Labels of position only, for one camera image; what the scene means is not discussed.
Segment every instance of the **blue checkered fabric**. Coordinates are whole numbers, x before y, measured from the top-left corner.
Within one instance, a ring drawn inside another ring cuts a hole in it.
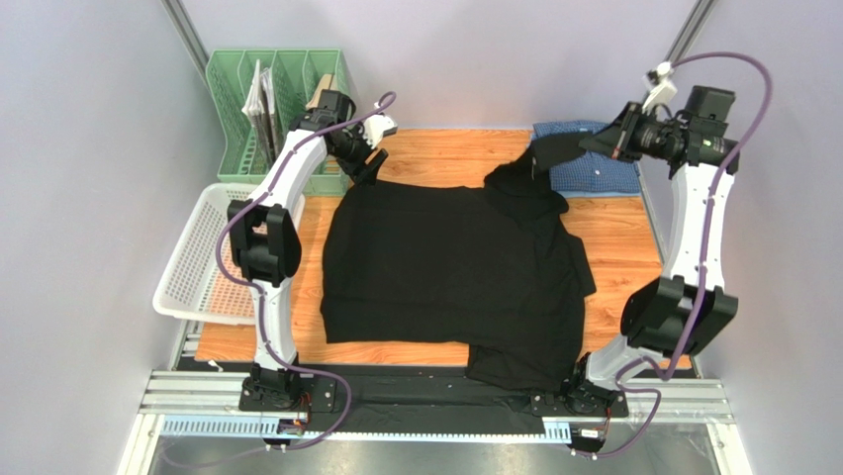
[[[571,132],[597,132],[607,124],[594,121],[544,122],[533,125],[534,137]],[[550,169],[550,186],[570,197],[638,195],[638,167],[635,163],[612,160],[587,151],[576,160],[561,163]]]

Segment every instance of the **black t-shirt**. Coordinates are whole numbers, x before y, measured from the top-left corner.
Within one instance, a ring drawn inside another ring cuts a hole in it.
[[[351,188],[325,245],[328,342],[462,341],[466,375],[558,390],[579,356],[595,284],[565,199],[533,148],[483,188]]]

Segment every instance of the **wooden tabletop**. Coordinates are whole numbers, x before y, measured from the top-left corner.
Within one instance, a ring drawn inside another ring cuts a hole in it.
[[[430,187],[483,185],[501,163],[518,158],[529,131],[408,130],[386,138],[390,152],[378,175],[384,180]],[[293,338],[303,363],[437,364],[464,366],[463,343],[350,342],[327,344],[320,314],[322,252],[339,198],[311,197],[299,228],[303,258],[293,278]],[[586,299],[583,351],[595,351],[617,335],[626,299],[661,271],[643,202],[639,197],[570,199],[561,216],[585,243],[598,292]],[[253,326],[205,324],[196,359],[250,361]],[[684,358],[682,367],[690,367]]]

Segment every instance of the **white wall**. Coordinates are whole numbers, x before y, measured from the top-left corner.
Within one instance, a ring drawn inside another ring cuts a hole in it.
[[[114,473],[219,120],[157,1],[4,1],[0,65],[0,473]]]
[[[215,48],[343,48],[370,106],[401,127],[610,121],[640,98],[694,0],[184,0]]]
[[[843,392],[841,18],[835,0],[723,1],[692,50],[752,54],[775,82],[726,208],[723,271],[738,314],[701,358],[703,371],[725,383],[756,474],[840,473],[843,465],[835,404]],[[677,75],[686,93],[693,84],[737,92],[728,133],[737,138],[760,103],[753,71],[719,59]],[[675,106],[684,101],[678,96]],[[648,165],[644,177],[669,232],[667,167]]]

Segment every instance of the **white laundry basket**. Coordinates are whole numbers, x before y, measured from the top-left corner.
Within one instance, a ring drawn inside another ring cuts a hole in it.
[[[256,185],[217,183],[206,188],[173,250],[155,290],[152,305],[162,315],[228,325],[254,325],[251,296],[245,287],[226,280],[217,268],[214,246],[228,220],[231,200],[245,200]],[[304,207],[300,200],[298,213]],[[228,240],[224,260],[235,276]]]

